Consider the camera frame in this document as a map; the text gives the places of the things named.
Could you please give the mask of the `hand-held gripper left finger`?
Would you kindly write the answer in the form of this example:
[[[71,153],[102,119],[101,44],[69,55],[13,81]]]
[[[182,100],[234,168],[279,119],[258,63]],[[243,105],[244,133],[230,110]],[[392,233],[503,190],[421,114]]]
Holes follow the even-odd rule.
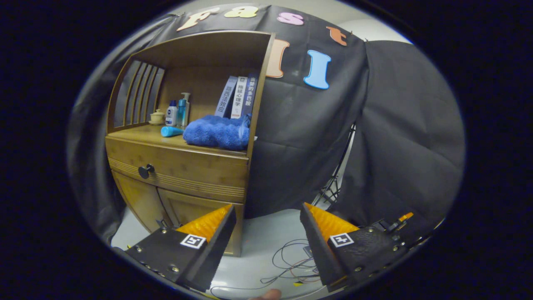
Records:
[[[199,292],[212,279],[237,223],[235,206],[225,205],[180,227],[160,227],[125,251],[146,270]]]

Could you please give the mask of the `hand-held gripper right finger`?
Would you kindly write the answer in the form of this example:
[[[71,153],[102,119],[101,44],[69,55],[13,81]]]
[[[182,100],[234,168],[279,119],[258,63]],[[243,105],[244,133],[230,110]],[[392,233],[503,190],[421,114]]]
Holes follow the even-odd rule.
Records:
[[[403,258],[408,249],[399,231],[410,218],[407,213],[391,224],[379,220],[358,227],[308,203],[299,215],[320,281],[329,292],[384,275]]]

